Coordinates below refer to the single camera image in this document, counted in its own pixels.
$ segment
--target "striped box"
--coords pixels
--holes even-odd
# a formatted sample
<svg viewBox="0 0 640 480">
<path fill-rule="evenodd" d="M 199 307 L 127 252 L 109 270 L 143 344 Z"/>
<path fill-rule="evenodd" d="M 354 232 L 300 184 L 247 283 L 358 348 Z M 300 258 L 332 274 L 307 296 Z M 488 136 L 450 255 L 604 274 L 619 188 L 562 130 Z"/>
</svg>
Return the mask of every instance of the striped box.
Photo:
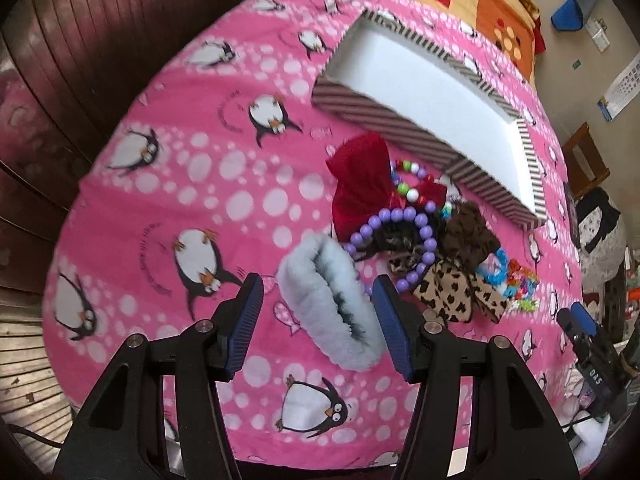
<svg viewBox="0 0 640 480">
<path fill-rule="evenodd" d="M 444 140 L 439 139 L 433 133 L 424 130 L 411 120 L 401 117 L 369 97 L 359 94 L 329 78 L 326 75 L 327 67 L 336 56 L 336 52 L 339 51 L 339 46 L 334 50 L 332 58 L 316 80 L 311 97 L 312 103 L 319 108 L 339 115 L 347 121 L 360 124 L 366 129 L 377 131 L 404 150 L 414 153 L 423 160 L 430 161 L 440 171 L 449 175 L 453 181 L 464 184 L 524 230 L 531 230 L 544 225 L 546 222 L 546 206 L 542 180 L 536 153 L 524 118 L 511 107 L 495 88 L 487 81 L 484 81 L 481 75 L 477 75 L 463 63 L 451 57 L 433 41 L 404 27 L 397 20 L 393 20 L 392 17 L 365 10 L 356 20 L 354 26 L 347 31 L 345 38 L 356 28 L 355 25 L 359 20 L 368 20 L 370 23 L 375 23 L 377 26 L 391 30 L 407 38 L 417 46 L 424 48 L 431 55 L 447 63 L 449 67 L 471 81 L 509 117 L 516 121 L 530 174 L 534 211 L 523 204 L 503 184 L 500 184 L 478 165 L 461 155 Z"/>
</svg>

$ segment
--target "purple beaded bracelet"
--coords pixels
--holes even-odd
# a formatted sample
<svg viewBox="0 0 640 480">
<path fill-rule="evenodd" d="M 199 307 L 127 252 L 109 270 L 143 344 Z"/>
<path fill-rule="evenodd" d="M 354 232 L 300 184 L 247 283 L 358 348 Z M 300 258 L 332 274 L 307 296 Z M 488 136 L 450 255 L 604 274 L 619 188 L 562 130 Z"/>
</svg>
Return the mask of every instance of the purple beaded bracelet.
<svg viewBox="0 0 640 480">
<path fill-rule="evenodd" d="M 422 244 L 425 251 L 422 254 L 422 261 L 411 269 L 404 278 L 396 282 L 396 290 L 398 292 L 405 292 L 409 290 L 411 285 L 418 283 L 424 272 L 435 262 L 436 256 L 434 253 L 438 244 L 433 238 L 433 229 L 428 225 L 429 219 L 425 213 L 417 213 L 415 208 L 411 206 L 404 209 L 397 207 L 392 211 L 389 211 L 386 207 L 382 208 L 377 215 L 369 218 L 369 221 L 363 224 L 359 231 L 351 235 L 350 243 L 343 245 L 344 250 L 355 259 L 358 252 L 373 241 L 373 231 L 380 229 L 384 223 L 403 221 L 413 222 L 416 228 L 420 230 L 420 238 L 423 240 Z M 367 285 L 365 291 L 371 295 L 371 286 Z"/>
</svg>

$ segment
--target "red hair bow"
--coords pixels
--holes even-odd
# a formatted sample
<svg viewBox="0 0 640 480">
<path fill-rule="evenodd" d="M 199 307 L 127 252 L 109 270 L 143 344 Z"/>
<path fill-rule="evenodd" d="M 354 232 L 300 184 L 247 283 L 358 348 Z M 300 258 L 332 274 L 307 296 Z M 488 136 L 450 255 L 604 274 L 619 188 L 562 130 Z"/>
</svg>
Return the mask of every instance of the red hair bow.
<svg viewBox="0 0 640 480">
<path fill-rule="evenodd" d="M 380 134 L 367 132 L 348 140 L 326 164 L 338 180 L 332 213 L 339 241 L 349 241 L 382 208 L 404 208 L 406 200 L 391 181 L 389 152 Z M 416 189 L 438 207 L 444 205 L 445 186 L 424 180 Z"/>
</svg>

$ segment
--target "pink blanket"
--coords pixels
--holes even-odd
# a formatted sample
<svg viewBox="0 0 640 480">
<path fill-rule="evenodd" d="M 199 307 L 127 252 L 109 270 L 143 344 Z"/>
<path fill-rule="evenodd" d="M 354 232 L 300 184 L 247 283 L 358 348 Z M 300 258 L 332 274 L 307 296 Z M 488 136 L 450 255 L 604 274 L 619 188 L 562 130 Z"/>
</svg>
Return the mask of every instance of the pink blanket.
<svg viewBox="0 0 640 480">
<path fill-rule="evenodd" d="M 195 319 L 209 317 L 235 296 L 246 273 L 258 272 L 266 294 L 244 368 L 231 383 L 218 384 L 236 457 L 347 468 L 385 463 L 401 449 L 417 387 L 402 380 L 388 354 L 367 372 L 332 364 L 292 316 L 274 278 L 301 238 L 329 231 L 335 181 L 325 160 L 362 133 L 312 107 L 310 92 L 364 7 L 391 12 L 458 59 L 474 58 L 484 78 L 533 123 L 550 223 L 527 234 L 478 202 L 507 254 L 537 270 L 539 308 L 508 313 L 498 325 L 476 315 L 450 329 L 482 340 L 507 336 L 552 403 L 562 396 L 573 355 L 554 316 L 580 298 L 580 270 L 558 140 L 517 70 L 484 37 L 417 2 L 246 0 L 156 75 L 81 182 L 44 302 L 47 352 L 74 403 L 84 401 L 129 333 L 176 335 L 192 323 L 190 311 Z M 393 146 L 390 154 L 412 159 Z M 183 262 L 177 249 L 198 242 L 215 252 L 195 250 L 191 263 Z M 383 260 L 358 267 L 366 283 L 387 272 Z M 289 376 L 335 389 L 331 394 L 344 401 L 348 415 L 316 436 L 279 431 Z M 175 423 L 171 388 L 165 407 Z M 456 447 L 468 442 L 470 413 L 470 382 L 464 381 Z"/>
</svg>

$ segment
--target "calendar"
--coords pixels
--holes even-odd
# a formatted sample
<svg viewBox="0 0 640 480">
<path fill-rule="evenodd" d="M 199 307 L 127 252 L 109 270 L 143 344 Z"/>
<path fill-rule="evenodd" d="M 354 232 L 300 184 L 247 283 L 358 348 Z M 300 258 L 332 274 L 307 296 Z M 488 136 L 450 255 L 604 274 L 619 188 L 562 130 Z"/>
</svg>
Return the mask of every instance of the calendar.
<svg viewBox="0 0 640 480">
<path fill-rule="evenodd" d="M 607 121 L 612 121 L 640 93 L 640 54 L 616 78 L 598 102 Z"/>
</svg>

